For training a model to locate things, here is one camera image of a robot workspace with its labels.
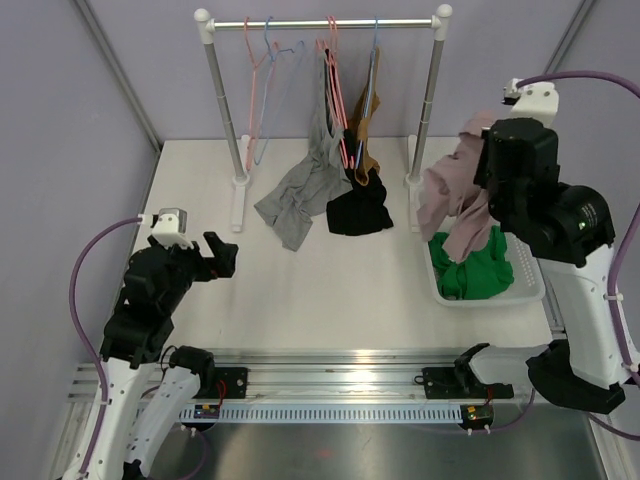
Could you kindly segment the grey tank top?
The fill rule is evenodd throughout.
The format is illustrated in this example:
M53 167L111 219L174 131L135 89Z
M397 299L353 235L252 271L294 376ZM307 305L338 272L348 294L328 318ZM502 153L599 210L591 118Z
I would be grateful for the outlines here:
M342 129L333 122L329 109L323 53L316 55L314 89L315 111L307 155L254 205L282 247L290 251L299 250L313 225L312 218L324 213L329 201L351 190L341 158Z

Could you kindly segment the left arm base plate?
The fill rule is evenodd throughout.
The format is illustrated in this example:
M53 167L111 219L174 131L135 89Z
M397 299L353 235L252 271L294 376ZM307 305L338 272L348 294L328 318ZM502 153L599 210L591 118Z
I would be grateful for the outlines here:
M215 367L205 373L197 399L245 399L249 370L246 367Z

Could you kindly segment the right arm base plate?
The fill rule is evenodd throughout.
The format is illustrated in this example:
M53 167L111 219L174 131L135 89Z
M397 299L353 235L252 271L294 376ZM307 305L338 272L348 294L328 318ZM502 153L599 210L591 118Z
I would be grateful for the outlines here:
M425 367L414 377L414 383L423 388L430 400L487 400L512 399L511 385L484 384L470 371L455 367Z

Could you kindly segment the pink tank top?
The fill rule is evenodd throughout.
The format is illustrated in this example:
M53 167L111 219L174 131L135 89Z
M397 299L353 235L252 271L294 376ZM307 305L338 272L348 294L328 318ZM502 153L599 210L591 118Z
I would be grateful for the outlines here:
M474 183L484 146L482 132L493 125L491 111L475 113L458 134L454 151L423 172L417 220L422 239L432 240L444 220L454 219L443 243L448 257L461 263L488 243L494 221L488 211L488 196Z

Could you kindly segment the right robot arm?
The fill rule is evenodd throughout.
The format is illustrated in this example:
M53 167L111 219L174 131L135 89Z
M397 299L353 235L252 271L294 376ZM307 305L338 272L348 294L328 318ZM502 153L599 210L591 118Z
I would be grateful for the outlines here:
M559 139L532 118L496 121L484 140L475 184L501 229L528 245L551 284L565 337L531 348L478 344L456 361L454 384L466 396L488 385L528 385L550 403L608 414L625 400L637 354L615 305L611 268L622 248L604 197L559 179Z

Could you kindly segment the green tank top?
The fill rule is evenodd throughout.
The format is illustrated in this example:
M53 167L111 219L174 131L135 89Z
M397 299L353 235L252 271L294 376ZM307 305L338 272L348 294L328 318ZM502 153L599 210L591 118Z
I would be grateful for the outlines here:
M507 240L492 226L486 246L469 254L461 263L444 250L449 234L439 232L428 242L436 287L447 300L486 300L506 291L514 283L511 263L505 258Z

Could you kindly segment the pink hanger with clothes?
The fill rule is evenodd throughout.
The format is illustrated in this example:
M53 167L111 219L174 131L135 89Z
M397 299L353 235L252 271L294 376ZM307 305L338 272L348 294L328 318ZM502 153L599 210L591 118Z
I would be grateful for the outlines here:
M353 154L352 144L348 142L348 134L350 133L350 130L348 128L348 120L344 106L337 59L339 40L338 25L336 18L332 15L326 17L326 23L329 29L329 39L317 40L316 47L318 50L322 50L325 55L327 78L329 79L328 100L332 119L333 122L342 129L341 158L343 167L345 169L354 170L355 157Z

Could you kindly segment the black tank top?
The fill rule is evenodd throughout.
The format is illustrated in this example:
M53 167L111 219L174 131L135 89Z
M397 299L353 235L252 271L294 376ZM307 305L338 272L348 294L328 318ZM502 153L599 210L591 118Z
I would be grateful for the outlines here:
M351 182L351 190L327 203L329 232L356 237L392 228L379 163L364 149L358 167L346 168L344 173Z

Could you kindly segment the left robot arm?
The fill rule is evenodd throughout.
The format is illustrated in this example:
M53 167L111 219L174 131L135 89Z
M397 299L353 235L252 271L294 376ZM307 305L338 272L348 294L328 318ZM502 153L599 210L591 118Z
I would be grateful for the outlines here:
M172 315L195 283L234 275L239 248L216 233L204 239L212 254L190 242L165 246L156 238L134 253L97 361L98 389L66 479L145 479L186 402L215 388L212 353L177 348L156 393L141 409L145 387L174 329Z

